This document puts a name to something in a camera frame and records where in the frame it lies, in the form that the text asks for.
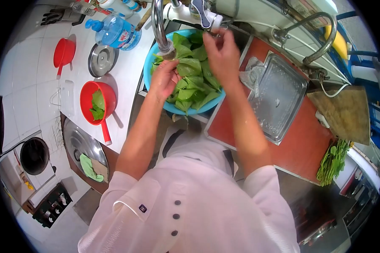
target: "blue plastic basin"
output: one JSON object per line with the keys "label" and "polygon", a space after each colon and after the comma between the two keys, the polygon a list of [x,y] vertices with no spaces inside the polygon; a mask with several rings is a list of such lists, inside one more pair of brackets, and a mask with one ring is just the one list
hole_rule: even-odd
{"label": "blue plastic basin", "polygon": [[[171,32],[169,34],[166,35],[167,38],[170,38],[172,40],[173,38],[173,33],[178,33],[180,35],[183,35],[187,38],[190,37],[191,34],[195,33],[196,30],[195,29],[185,29],[185,30],[178,30],[176,32]],[[154,54],[157,54],[159,52],[159,48],[157,46],[157,43],[155,43],[151,50],[149,50],[149,53],[148,55],[146,56],[146,59],[145,59],[145,65],[144,65],[144,68],[143,68],[143,77],[144,77],[144,82],[145,82],[145,86],[146,86],[146,89],[149,90],[149,87],[151,86],[151,67],[152,67],[152,62],[155,61],[156,57],[154,55],[152,55],[153,53]],[[199,113],[203,113],[205,111],[208,111],[209,109],[213,108],[214,106],[216,106],[219,101],[221,99],[223,99],[225,97],[225,92],[224,90],[221,88],[221,94],[219,97],[209,101],[207,104],[205,104],[203,107],[201,107],[198,111],[193,109],[193,108],[190,108],[188,110],[188,114],[189,115],[192,115],[192,114],[199,114]],[[175,107],[174,104],[171,104],[171,103],[167,103],[165,101],[165,104],[163,105],[163,109],[171,112],[171,113],[175,113],[175,114],[180,114],[180,115],[185,115],[186,113],[183,112],[182,110],[179,110]]]}

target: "stainless steel lid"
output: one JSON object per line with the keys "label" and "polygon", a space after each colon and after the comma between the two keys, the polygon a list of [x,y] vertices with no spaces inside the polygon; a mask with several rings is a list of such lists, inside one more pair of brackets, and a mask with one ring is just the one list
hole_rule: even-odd
{"label": "stainless steel lid", "polygon": [[99,161],[107,167],[107,170],[109,169],[107,158],[100,142],[76,126],[76,124],[68,118],[65,119],[63,135],[69,155],[83,174],[84,171],[79,159],[81,154],[85,154],[87,157]]}
{"label": "stainless steel lid", "polygon": [[93,77],[102,77],[115,65],[118,58],[118,49],[110,46],[94,44],[89,54],[89,72]]}

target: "faucet handle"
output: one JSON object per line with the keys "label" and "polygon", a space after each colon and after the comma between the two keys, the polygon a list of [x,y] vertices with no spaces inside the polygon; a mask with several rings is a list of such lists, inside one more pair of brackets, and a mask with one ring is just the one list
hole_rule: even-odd
{"label": "faucet handle", "polygon": [[204,10],[204,0],[191,0],[191,4],[194,6],[194,8],[196,8],[198,13],[200,14],[201,26],[204,29],[210,28],[211,22],[208,20]]}

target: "green cloth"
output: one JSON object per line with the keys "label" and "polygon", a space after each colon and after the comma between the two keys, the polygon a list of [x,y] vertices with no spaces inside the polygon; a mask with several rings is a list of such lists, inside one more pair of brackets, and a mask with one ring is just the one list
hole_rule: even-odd
{"label": "green cloth", "polygon": [[85,172],[86,176],[96,180],[97,182],[103,181],[104,177],[94,172],[93,166],[91,164],[91,159],[88,158],[85,154],[80,155],[80,164],[82,165],[83,171]]}

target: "faucet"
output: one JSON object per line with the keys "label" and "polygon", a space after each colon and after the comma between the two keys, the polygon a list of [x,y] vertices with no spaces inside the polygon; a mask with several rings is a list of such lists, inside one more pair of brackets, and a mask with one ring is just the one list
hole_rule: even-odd
{"label": "faucet", "polygon": [[191,1],[192,5],[200,15],[199,19],[194,18],[190,13],[189,8],[183,6],[179,0],[171,0],[171,3],[167,3],[165,10],[163,9],[163,2],[166,3],[168,0],[153,0],[151,17],[153,33],[155,34],[160,55],[166,60],[173,59],[176,56],[176,50],[173,47],[172,41],[166,38],[166,33],[163,27],[164,16],[170,20],[198,23],[204,29],[219,27],[223,19],[221,15],[205,10],[204,0]]}
{"label": "faucet", "polygon": [[286,43],[287,39],[291,38],[288,33],[293,30],[294,28],[297,28],[311,20],[314,20],[319,17],[327,17],[331,21],[331,34],[329,34],[329,37],[327,41],[325,42],[324,45],[322,45],[321,48],[319,48],[315,53],[313,53],[310,56],[307,56],[303,59],[303,64],[308,66],[310,65],[313,61],[318,59],[319,57],[323,56],[328,49],[332,46],[332,43],[334,43],[335,37],[336,37],[336,19],[335,17],[331,16],[330,14],[326,12],[318,12],[315,13],[307,18],[304,18],[303,20],[295,23],[294,25],[290,26],[289,28],[286,29],[279,29],[279,30],[274,30],[273,31],[273,37],[282,44],[282,48],[284,48],[284,44]]}

